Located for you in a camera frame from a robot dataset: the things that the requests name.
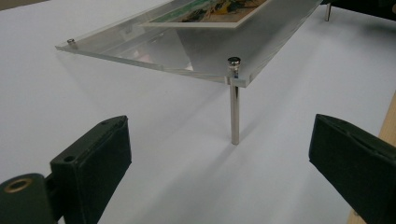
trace white surface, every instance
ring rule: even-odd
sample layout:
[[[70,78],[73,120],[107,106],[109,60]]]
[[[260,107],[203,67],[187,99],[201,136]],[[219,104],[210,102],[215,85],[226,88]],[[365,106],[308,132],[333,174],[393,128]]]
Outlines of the white surface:
[[[127,115],[133,163],[100,223],[346,223],[349,206],[308,161],[314,118],[379,133],[396,90],[396,23],[338,8],[325,22],[319,7],[242,89],[235,147],[228,86],[54,47],[160,3],[0,12],[0,181],[48,175],[92,126]]]

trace colorful painting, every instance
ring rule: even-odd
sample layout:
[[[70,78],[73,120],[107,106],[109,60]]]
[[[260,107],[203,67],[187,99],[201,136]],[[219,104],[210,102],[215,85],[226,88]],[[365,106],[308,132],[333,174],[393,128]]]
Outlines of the colorful painting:
[[[235,28],[268,0],[195,0],[144,26]]]

